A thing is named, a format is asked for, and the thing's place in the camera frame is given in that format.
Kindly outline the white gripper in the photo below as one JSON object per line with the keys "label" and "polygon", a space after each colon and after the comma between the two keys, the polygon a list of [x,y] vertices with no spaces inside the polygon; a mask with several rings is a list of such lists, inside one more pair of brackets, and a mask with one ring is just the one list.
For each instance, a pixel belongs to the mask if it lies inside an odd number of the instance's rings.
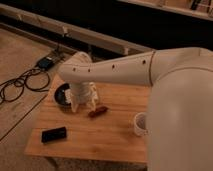
{"label": "white gripper", "polygon": [[99,99],[97,98],[96,85],[93,82],[86,83],[72,83],[70,86],[71,91],[71,110],[72,112],[77,112],[79,103],[87,102],[86,106],[95,111],[97,105],[99,104]]}

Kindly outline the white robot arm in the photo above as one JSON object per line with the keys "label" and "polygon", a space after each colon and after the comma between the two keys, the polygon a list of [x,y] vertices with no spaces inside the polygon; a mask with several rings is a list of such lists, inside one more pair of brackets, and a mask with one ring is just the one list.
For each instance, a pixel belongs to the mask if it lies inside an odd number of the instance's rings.
{"label": "white robot arm", "polygon": [[59,68],[84,82],[149,86],[148,171],[213,171],[213,50],[187,47],[92,62],[75,53]]}

